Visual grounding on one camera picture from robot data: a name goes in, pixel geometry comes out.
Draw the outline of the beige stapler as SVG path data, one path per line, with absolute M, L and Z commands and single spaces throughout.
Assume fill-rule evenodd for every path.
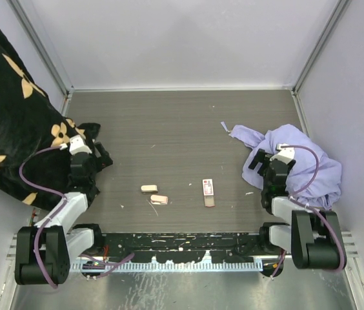
M 143 194 L 156 194 L 158 191 L 158 186 L 154 184 L 141 186 L 141 192 Z

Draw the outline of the pink stapler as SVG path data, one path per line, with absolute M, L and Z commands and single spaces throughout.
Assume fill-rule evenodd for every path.
M 168 196 L 153 194 L 150 196 L 150 202 L 151 202 L 151 204 L 154 204 L 154 205 L 167 205 Z

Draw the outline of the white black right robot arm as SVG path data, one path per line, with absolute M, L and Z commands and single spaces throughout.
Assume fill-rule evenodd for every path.
M 298 202 L 287 191 L 286 181 L 296 164 L 295 149 L 286 144 L 277 146 L 277 154 L 259 149 L 248 165 L 263 178 L 262 207 L 282 219 L 281 223 L 263 224 L 259 248 L 265 254 L 279 249 L 282 260 L 290 254 L 298 269 L 341 271 L 347 264 L 347 254 L 337 214 Z

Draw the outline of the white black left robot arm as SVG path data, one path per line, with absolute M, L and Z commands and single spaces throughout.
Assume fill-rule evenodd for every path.
M 17 233 L 15 253 L 15 282 L 19 285 L 44 285 L 53 288 L 68 278 L 70 264 L 82 253 L 101 254 L 105 248 L 102 232 L 97 224 L 75 222 L 99 194 L 96 175 L 113 164 L 104 146 L 97 142 L 90 148 L 76 136 L 58 147 L 70 156 L 69 181 L 73 191 L 62 193 L 32 183 L 19 168 L 20 178 L 29 186 L 60 197 L 59 203 L 33 226 L 22 227 Z

